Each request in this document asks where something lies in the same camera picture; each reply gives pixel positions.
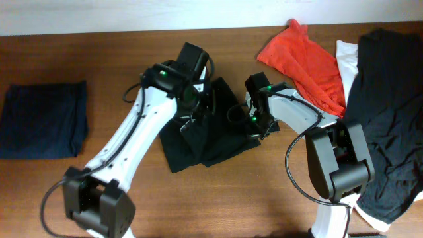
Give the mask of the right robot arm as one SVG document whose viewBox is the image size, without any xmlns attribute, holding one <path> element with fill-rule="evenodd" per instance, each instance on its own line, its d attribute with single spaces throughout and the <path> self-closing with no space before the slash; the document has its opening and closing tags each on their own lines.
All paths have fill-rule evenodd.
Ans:
<svg viewBox="0 0 423 238">
<path fill-rule="evenodd" d="M 352 209 L 367 185 L 375 179 L 375 169 L 362 125 L 331 115 L 307 102 L 287 83 L 273 85 L 263 72 L 245 81 L 248 121 L 254 126 L 252 138 L 264 139 L 283 122 L 297 132 L 285 158 L 304 139 L 308 174 L 319 195 L 317 216 L 308 237 L 347 237 Z"/>
</svg>

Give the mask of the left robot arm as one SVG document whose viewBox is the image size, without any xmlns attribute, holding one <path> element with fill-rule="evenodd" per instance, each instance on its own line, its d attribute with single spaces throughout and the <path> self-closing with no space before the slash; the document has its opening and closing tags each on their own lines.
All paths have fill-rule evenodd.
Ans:
<svg viewBox="0 0 423 238">
<path fill-rule="evenodd" d="M 64 174 L 66 216 L 92 237 L 132 237 L 135 205 L 128 196 L 137 168 L 156 136 L 174 118 L 187 124 L 214 110 L 209 54 L 185 43 L 176 60 L 146 69 L 135 102 L 106 146 L 84 169 Z"/>
</svg>

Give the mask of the black shorts white lining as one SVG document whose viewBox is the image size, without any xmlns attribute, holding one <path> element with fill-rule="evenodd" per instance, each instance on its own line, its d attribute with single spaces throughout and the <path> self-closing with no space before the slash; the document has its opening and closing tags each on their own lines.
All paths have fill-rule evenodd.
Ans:
<svg viewBox="0 0 423 238">
<path fill-rule="evenodd" d="M 211 167 L 238 154 L 261 145 L 252 122 L 236 124 L 230 119 L 246 118 L 239 101 L 229 85 L 221 77 L 211 83 L 216 96 L 216 112 L 199 122 L 171 120 L 159 132 L 161 145 L 169 169 L 177 173 L 190 166 L 202 164 Z"/>
</svg>

